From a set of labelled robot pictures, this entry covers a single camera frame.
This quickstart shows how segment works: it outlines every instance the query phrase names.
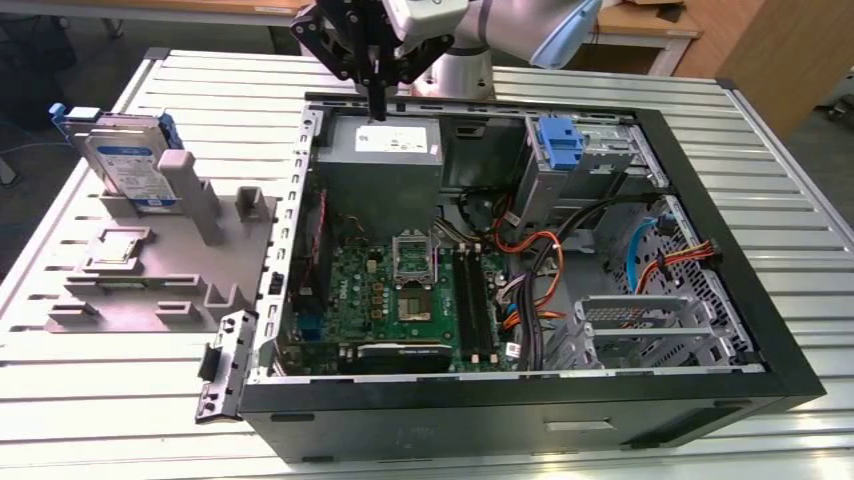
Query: expansion slot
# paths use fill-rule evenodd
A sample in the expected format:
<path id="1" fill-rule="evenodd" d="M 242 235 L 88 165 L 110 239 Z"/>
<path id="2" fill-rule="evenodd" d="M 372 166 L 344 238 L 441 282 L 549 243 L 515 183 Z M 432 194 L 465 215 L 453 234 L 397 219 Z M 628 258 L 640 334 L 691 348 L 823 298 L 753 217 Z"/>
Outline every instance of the expansion slot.
<path id="1" fill-rule="evenodd" d="M 479 255 L 472 251 L 453 253 L 453 294 L 461 356 L 488 358 L 495 348 L 485 311 L 485 280 Z"/>

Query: metal table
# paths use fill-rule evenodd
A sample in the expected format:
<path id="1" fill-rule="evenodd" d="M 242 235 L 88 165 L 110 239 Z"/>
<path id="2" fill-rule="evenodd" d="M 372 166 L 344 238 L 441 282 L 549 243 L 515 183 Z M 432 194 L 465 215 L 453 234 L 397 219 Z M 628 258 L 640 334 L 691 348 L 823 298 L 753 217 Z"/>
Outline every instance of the metal table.
<path id="1" fill-rule="evenodd" d="M 2 478 L 854 477 L 854 236 L 740 94 L 707 80 L 512 68 L 495 69 L 495 86 L 501 100 L 664 113 L 827 396 L 672 450 L 285 465 L 245 423 L 193 424 L 209 334 L 38 331 L 105 216 L 81 162 L 0 287 L 0 329 L 11 330 L 0 338 Z M 250 184 L 274 195 L 306 90 L 350 86 L 306 58 L 172 51 L 142 61 L 114 109 L 165 107 L 217 191 Z"/>

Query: floor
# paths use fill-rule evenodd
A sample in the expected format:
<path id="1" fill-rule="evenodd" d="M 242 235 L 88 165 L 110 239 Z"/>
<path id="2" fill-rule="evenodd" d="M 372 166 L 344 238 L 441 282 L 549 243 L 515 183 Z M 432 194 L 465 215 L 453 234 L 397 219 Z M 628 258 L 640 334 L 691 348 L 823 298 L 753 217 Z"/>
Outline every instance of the floor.
<path id="1" fill-rule="evenodd" d="M 272 53 L 262 27 L 129 21 L 124 31 L 121 38 L 109 40 L 100 21 L 70 19 L 66 33 L 77 64 L 57 75 L 69 104 L 109 109 L 149 47 Z M 23 132 L 0 117 L 0 154 L 22 144 L 58 141 L 54 130 Z M 785 143 L 841 216 L 854 223 L 854 130 L 831 124 L 813 112 Z M 14 185 L 0 188 L 0 280 L 78 158 L 61 146 L 31 147 L 1 156 L 19 178 Z"/>

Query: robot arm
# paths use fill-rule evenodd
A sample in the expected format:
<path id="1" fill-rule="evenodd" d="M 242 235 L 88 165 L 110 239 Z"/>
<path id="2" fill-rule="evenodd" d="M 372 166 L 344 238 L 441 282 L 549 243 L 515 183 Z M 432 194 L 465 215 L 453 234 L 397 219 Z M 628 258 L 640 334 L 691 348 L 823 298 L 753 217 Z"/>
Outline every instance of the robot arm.
<path id="1" fill-rule="evenodd" d="M 453 46 L 480 42 L 544 68 L 568 62 L 601 0 L 316 0 L 290 32 L 385 119 L 385 98 Z"/>

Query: metal bracket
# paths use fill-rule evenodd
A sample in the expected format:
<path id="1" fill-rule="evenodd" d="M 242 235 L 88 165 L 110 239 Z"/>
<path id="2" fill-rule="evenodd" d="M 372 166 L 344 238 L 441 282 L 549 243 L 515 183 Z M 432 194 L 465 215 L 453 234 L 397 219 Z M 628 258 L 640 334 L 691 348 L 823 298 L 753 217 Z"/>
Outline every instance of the metal bracket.
<path id="1" fill-rule="evenodd" d="M 204 347 L 198 377 L 204 380 L 196 423 L 241 421 L 240 396 L 252 353 L 257 313 L 241 310 L 222 317 L 213 343 Z"/>

